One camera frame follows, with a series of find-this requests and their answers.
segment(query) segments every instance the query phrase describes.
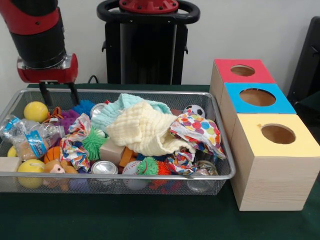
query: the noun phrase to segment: orange block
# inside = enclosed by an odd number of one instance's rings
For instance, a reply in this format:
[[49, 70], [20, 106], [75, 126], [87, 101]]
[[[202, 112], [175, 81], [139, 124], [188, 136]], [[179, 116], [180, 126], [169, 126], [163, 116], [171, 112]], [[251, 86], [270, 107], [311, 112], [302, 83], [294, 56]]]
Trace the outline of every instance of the orange block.
[[137, 155], [136, 152], [125, 147], [119, 166], [124, 168], [129, 162], [135, 161]]

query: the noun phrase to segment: black cable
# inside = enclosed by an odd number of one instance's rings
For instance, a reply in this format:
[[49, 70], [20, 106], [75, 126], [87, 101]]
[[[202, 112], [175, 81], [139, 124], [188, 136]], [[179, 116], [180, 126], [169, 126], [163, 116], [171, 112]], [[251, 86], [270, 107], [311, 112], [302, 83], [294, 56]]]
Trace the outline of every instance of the black cable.
[[98, 78], [97, 78], [96, 75], [92, 75], [92, 76], [89, 78], [88, 84], [91, 83], [91, 80], [92, 80], [92, 79], [95, 79], [95, 82], [96, 82], [97, 84], [99, 84], [99, 80], [98, 80]]

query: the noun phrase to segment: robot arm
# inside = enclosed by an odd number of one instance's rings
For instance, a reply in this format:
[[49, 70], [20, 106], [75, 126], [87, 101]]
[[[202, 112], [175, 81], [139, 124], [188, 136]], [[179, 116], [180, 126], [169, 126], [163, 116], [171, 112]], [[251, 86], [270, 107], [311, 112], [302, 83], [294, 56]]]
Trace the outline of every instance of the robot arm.
[[76, 55], [65, 50], [64, 26], [57, 0], [1, 0], [0, 13], [19, 53], [17, 70], [25, 83], [38, 83], [44, 101], [52, 105], [45, 82], [67, 84], [79, 104], [74, 82]]

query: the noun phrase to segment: white wall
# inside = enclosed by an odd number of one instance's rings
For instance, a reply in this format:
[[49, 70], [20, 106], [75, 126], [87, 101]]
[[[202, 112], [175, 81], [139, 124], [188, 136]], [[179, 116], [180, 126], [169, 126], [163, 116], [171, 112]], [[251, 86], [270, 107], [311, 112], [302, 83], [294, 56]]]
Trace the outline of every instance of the white wall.
[[[101, 52], [104, 22], [96, 7], [102, 0], [60, 0], [65, 44], [79, 61], [77, 82], [96, 74], [107, 82]], [[188, 26], [189, 54], [184, 58], [183, 84], [209, 84], [214, 58], [258, 58], [287, 92], [310, 20], [319, 15], [319, 0], [190, 0], [201, 17]], [[16, 70], [17, 50], [0, 19], [0, 112], [26, 85]]]

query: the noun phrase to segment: black handle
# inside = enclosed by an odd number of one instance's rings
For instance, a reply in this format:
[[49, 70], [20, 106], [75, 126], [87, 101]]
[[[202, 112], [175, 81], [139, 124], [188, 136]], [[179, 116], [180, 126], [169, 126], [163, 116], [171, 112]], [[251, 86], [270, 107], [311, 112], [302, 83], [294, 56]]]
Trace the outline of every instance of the black handle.
[[140, 14], [128, 11], [110, 11], [119, 7], [119, 0], [107, 0], [101, 2], [96, 8], [98, 18], [105, 22], [120, 24], [193, 24], [200, 18], [200, 9], [187, 1], [178, 1], [179, 9], [187, 13], [164, 13], [164, 14]]

